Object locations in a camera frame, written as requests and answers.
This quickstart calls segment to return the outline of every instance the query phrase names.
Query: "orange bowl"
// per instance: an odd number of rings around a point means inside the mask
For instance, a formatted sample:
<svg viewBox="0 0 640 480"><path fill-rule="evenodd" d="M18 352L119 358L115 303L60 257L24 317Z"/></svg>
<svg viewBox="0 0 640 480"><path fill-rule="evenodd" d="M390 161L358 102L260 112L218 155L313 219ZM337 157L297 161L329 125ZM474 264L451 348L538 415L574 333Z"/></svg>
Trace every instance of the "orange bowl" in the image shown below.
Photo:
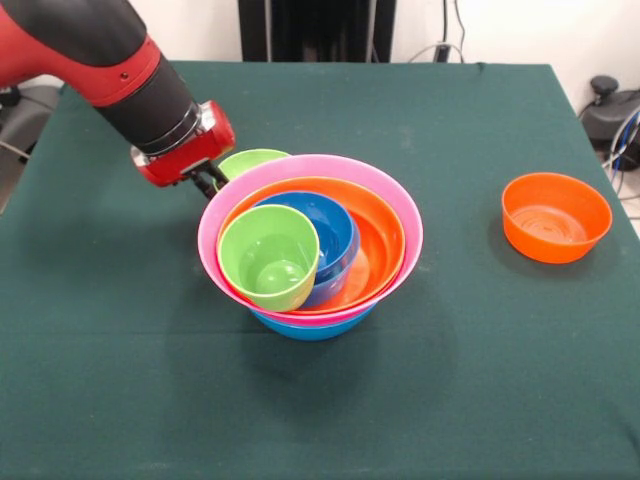
<svg viewBox="0 0 640 480"><path fill-rule="evenodd" d="M299 177L282 180L245 197L224 219L220 234L242 212L277 193L305 190L326 195L340 203L360 230L360 251L347 275L345 287L329 301L289 312L319 315L338 312L365 302L380 293L398 274L404 260L405 236L393 208L371 190L329 177Z"/></svg>
<svg viewBox="0 0 640 480"><path fill-rule="evenodd" d="M590 185L559 173L531 173L504 189L502 219L509 243L523 255L570 263L607 234L613 216Z"/></svg>

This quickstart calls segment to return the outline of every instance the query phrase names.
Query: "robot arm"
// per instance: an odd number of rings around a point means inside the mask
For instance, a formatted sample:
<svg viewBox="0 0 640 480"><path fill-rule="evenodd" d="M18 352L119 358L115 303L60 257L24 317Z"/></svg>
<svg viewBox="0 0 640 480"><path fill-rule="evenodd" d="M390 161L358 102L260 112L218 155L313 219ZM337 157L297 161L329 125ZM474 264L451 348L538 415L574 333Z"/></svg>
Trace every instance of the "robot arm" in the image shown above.
<svg viewBox="0 0 640 480"><path fill-rule="evenodd" d="M214 102L198 105L127 0L0 0L0 86L48 73L69 83L132 145L164 187L192 179L208 197L212 163L235 145Z"/></svg>

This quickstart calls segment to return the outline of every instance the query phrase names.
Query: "plastic bowl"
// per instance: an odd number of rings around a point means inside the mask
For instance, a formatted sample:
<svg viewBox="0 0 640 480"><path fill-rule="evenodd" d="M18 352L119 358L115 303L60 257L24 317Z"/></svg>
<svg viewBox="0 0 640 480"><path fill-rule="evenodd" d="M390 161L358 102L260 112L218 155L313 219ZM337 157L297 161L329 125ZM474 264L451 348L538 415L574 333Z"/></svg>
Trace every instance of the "plastic bowl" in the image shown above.
<svg viewBox="0 0 640 480"><path fill-rule="evenodd" d="M328 177L301 177L282 180L261 188L246 197L227 216L222 229L237 215L263 198L279 192L308 190L332 197L349 211L360 231L362 255L367 274L347 277L351 285L326 303L289 312L297 315L333 313L364 302L382 291L400 270L405 251L402 223L391 206L371 190L353 182Z"/></svg>
<svg viewBox="0 0 640 480"><path fill-rule="evenodd" d="M359 324L371 312L371 310L373 310L373 307L375 307L375 304L370 306L364 312L343 320L341 323L327 325L324 327L289 325L273 320L260 312L256 312L255 310L251 310L251 313L253 313L267 328L270 328L280 335L293 338L294 340L317 342L337 337L338 335L342 335L343 333L351 330Z"/></svg>
<svg viewBox="0 0 640 480"><path fill-rule="evenodd" d="M349 212L332 198L315 192L287 191L268 196L256 205L286 205L302 212L311 220L320 238L316 284L340 275L356 257L360 248L358 227Z"/></svg>
<svg viewBox="0 0 640 480"><path fill-rule="evenodd" d="M357 240L359 244L360 234L357 233L357 235L358 235ZM349 265L347 265L347 267L338 275L327 280L326 282L315 284L311 289L311 293L309 294L309 297L302 304L300 309L313 308L318 305L323 305L331 301L331 299L336 298L338 295L342 295L347 285L349 285L347 281L352 278L352 276L350 276L349 273L353 268L354 264L356 263L357 254L358 252L356 252L356 255L353 257Z"/></svg>
<svg viewBox="0 0 640 480"><path fill-rule="evenodd" d="M502 194L509 243L544 263L570 263L587 254L613 221L611 208L593 187L559 173L516 178Z"/></svg>
<svg viewBox="0 0 640 480"><path fill-rule="evenodd" d="M273 312L300 307L311 293L320 253L311 221L284 205L239 215L218 244L226 280L256 305Z"/></svg>
<svg viewBox="0 0 640 480"><path fill-rule="evenodd" d="M254 148L230 155L218 164L218 168L231 181L258 165L288 156L288 153L280 150Z"/></svg>
<svg viewBox="0 0 640 480"><path fill-rule="evenodd" d="M389 203L402 222L406 238L405 256L393 282L378 295L358 305L339 312L314 314L303 318L291 313L272 314L264 309L254 308L227 284L216 258L216 239L224 218L247 195L279 180L306 176L329 176L356 182L380 195ZM260 165L246 172L242 179L242 182L230 182L225 185L205 208L198 228L198 251L205 271L218 288L247 308L254 308L273 320L292 325L331 325L353 318L354 315L364 312L374 303L391 295L407 279L418 262L423 242L422 220L418 207L396 180L371 165L335 155L295 155Z"/></svg>

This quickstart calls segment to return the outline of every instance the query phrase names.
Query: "green cup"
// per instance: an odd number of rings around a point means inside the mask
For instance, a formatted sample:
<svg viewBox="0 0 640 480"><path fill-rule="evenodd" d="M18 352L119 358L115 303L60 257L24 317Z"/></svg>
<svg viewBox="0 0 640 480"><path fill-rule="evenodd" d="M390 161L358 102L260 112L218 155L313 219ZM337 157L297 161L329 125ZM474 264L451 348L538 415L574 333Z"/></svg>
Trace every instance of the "green cup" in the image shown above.
<svg viewBox="0 0 640 480"><path fill-rule="evenodd" d="M218 243L225 279L272 312L300 307L313 288L320 240L311 221L284 205L263 205L234 219Z"/></svg>
<svg viewBox="0 0 640 480"><path fill-rule="evenodd" d="M218 164L218 168L222 170L222 173L231 181L258 165L288 156L289 154L286 152L268 148L243 150L242 152L234 153L230 157L225 158Z"/></svg>

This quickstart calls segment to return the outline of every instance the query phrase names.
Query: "light blue bowl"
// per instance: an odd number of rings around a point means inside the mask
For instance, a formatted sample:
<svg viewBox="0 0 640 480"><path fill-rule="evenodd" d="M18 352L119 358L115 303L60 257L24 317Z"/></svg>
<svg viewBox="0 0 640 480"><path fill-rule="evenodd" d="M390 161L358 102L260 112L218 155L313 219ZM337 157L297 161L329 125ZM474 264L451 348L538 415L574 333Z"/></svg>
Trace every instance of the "light blue bowl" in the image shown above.
<svg viewBox="0 0 640 480"><path fill-rule="evenodd" d="M305 342L317 342L320 340L328 340L329 338L337 337L343 333L351 330L358 323L360 323L364 317L366 317L371 310L373 310L375 304L369 307L364 312L356 315L353 318L344 320L343 322L335 325L328 325L326 327L298 327L296 325L289 325L281 323L276 320L265 317L262 313L250 310L258 320L260 320L266 327L278 332L285 337L293 338L294 340L302 340Z"/></svg>
<svg viewBox="0 0 640 480"><path fill-rule="evenodd" d="M272 195L254 206L273 204L295 208L316 228L320 238L316 284L325 283L348 269L360 248L360 235L356 223L342 205L319 193L292 191Z"/></svg>

